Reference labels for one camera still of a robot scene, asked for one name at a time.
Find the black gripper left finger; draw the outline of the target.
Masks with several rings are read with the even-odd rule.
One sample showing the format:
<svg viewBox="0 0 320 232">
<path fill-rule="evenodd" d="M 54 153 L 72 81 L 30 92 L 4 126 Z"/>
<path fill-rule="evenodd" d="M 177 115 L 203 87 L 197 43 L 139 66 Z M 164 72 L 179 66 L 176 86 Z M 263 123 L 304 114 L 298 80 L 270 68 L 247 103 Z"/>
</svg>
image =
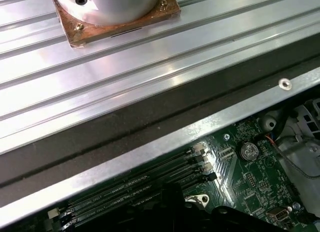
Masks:
<svg viewBox="0 0 320 232">
<path fill-rule="evenodd" d="M 160 200 L 152 209 L 144 209 L 133 216 L 125 231 L 172 231 L 173 230 L 173 184 L 165 183 Z"/>
</svg>

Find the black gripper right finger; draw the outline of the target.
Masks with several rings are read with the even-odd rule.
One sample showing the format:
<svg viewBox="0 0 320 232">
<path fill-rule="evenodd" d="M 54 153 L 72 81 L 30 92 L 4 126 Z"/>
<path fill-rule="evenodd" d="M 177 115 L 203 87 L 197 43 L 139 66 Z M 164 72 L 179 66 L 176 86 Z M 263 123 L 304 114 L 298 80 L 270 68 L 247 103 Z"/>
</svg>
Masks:
<svg viewBox="0 0 320 232">
<path fill-rule="evenodd" d="M 182 188 L 173 183 L 172 212 L 175 231 L 280 231 L 280 228 L 227 206 L 207 212 L 197 201 L 184 198 Z"/>
</svg>

